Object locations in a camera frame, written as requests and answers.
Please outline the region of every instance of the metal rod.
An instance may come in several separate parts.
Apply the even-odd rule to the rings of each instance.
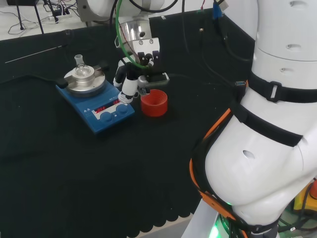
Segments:
[[[51,9],[52,15],[53,15],[53,17],[55,19],[55,22],[58,22],[58,18],[56,17],[55,12],[53,10],[51,0],[48,0],[48,1],[49,1],[49,5],[50,5],[50,9]]]
[[[54,48],[50,48],[50,49],[48,49],[48,50],[40,51],[40,52],[31,54],[31,55],[28,55],[28,56],[23,56],[23,57],[21,57],[21,58],[13,59],[13,60],[10,60],[10,61],[5,62],[5,63],[10,63],[10,62],[13,62],[13,61],[16,61],[16,60],[20,60],[20,59],[23,59],[23,58],[27,58],[27,57],[29,57],[29,56],[37,55],[37,54],[42,53],[42,52],[45,52],[45,51],[51,51],[51,50],[57,49],[57,48],[59,48],[59,47],[63,47],[63,46],[57,46],[57,47],[54,47]]]
[[[40,19],[40,16],[39,16],[38,8],[36,7],[36,1],[35,0],[33,0],[33,4],[34,4],[36,16],[38,17],[38,21],[39,21],[39,25],[40,25],[40,28],[41,28],[41,32],[42,32],[42,34],[44,34],[43,26],[42,26],[41,19]]]
[[[15,0],[15,5],[16,5],[16,9],[18,10],[18,18],[19,18],[19,21],[20,21],[20,30],[24,30],[23,26],[22,26],[22,21],[21,21],[21,15],[20,15],[20,10],[19,10],[19,3],[18,3],[18,0]]]

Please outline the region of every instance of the blue knob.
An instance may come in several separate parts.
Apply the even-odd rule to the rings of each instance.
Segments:
[[[124,104],[119,105],[116,109],[117,113],[124,115],[128,112],[128,107]]]
[[[112,121],[112,114],[109,112],[104,112],[101,114],[100,120],[103,122],[110,122]]]

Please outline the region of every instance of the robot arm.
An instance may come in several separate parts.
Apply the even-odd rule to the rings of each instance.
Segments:
[[[111,17],[111,9],[114,0],[90,1],[81,0],[78,2],[82,21],[101,20]],[[150,87],[165,85],[169,78],[164,72],[160,63],[159,39],[153,38],[151,34],[148,15],[150,12],[140,10],[148,9],[151,12],[159,10],[164,0],[137,0],[118,1],[116,13],[117,38],[126,57],[118,64],[118,70],[113,80],[116,87],[122,86],[119,100],[123,103],[131,103],[133,97],[149,93]]]

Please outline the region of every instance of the black strap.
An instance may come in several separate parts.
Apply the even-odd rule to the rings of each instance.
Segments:
[[[317,89],[286,88],[278,82],[267,82],[251,73],[249,87],[270,102],[316,103]]]
[[[230,109],[241,123],[244,123],[257,133],[283,145],[294,147],[303,138],[302,135],[284,130],[261,119],[236,101],[231,102]]]

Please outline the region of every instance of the green cable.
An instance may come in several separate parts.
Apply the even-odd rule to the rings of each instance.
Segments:
[[[146,66],[143,66],[143,65],[140,65],[138,63],[136,63],[128,54],[128,52],[125,50],[124,46],[123,46],[123,42],[122,42],[122,39],[121,39],[121,36],[120,36],[120,31],[119,31],[119,11],[120,11],[120,7],[121,7],[121,4],[122,4],[122,0],[119,0],[118,1],[118,5],[117,5],[117,10],[116,10],[116,16],[115,16],[115,29],[117,31],[117,37],[118,37],[118,41],[119,41],[119,44],[120,44],[120,47],[123,51],[123,53],[125,54],[125,56],[131,61],[131,63],[133,63],[135,66],[141,68],[141,69],[145,69],[147,68]]]

